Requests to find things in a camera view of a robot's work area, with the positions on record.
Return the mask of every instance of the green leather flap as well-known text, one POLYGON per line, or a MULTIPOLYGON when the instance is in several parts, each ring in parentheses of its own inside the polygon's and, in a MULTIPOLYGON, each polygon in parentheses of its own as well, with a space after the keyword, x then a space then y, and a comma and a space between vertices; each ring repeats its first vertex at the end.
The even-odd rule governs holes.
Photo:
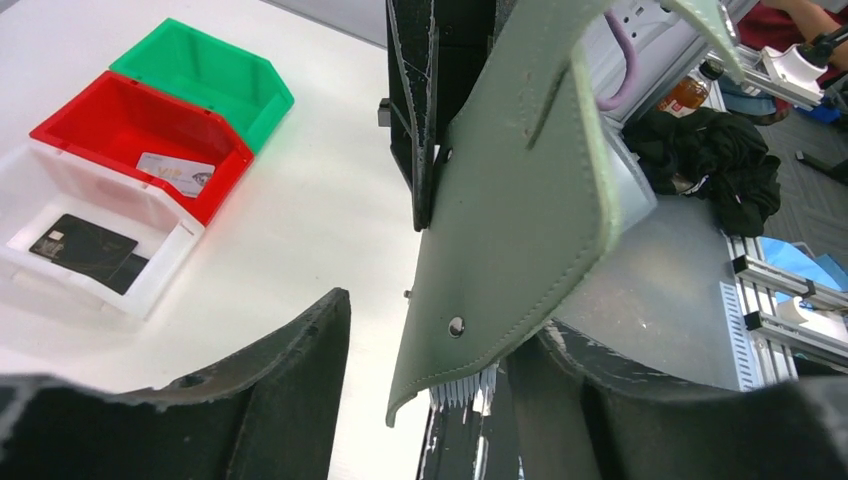
MULTIPOLYGON (((541 328, 618 237, 620 212, 580 49, 609 0, 520 0, 450 125, 386 422, 541 328), (461 318, 464 331, 451 335, 461 318)), ((667 2, 732 52, 715 0, 667 2)), ((730 69, 732 62, 727 62, 730 69)))

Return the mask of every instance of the person's arm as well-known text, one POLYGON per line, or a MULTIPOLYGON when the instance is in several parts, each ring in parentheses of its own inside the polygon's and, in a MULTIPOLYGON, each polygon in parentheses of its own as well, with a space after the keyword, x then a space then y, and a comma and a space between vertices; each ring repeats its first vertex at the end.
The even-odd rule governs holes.
MULTIPOLYGON (((830 18, 822 7, 809 0, 762 0, 761 3, 789 14, 807 42, 812 42, 822 33, 833 33, 842 26, 830 18)), ((830 63, 840 70, 848 70, 848 42, 833 51, 830 63)))

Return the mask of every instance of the green bin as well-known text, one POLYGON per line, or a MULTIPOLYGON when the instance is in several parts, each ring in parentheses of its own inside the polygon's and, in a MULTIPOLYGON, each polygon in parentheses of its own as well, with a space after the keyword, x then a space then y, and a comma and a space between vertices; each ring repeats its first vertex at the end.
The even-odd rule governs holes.
POLYGON ((109 68, 221 114, 254 153, 294 104, 271 62, 172 18, 109 68))

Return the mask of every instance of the black jacket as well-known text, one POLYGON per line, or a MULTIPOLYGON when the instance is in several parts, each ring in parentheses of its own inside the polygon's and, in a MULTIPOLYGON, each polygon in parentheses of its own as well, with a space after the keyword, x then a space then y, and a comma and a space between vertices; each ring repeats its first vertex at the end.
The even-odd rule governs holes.
POLYGON ((729 235, 762 235, 780 209, 780 159, 745 118, 710 108, 683 118, 652 110, 622 133, 655 192, 676 194, 675 173, 694 183, 708 176, 695 195, 713 202, 729 235))

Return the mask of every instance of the gray carpet floor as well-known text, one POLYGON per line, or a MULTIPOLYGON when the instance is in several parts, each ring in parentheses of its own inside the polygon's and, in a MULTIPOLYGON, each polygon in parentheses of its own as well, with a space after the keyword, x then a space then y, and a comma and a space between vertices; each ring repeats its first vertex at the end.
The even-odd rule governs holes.
POLYGON ((801 150, 829 164, 848 158, 848 132, 792 112, 760 128, 771 153, 782 160, 781 208, 766 223, 766 235, 804 242, 815 255, 829 253, 848 266, 848 187, 795 160, 801 150))

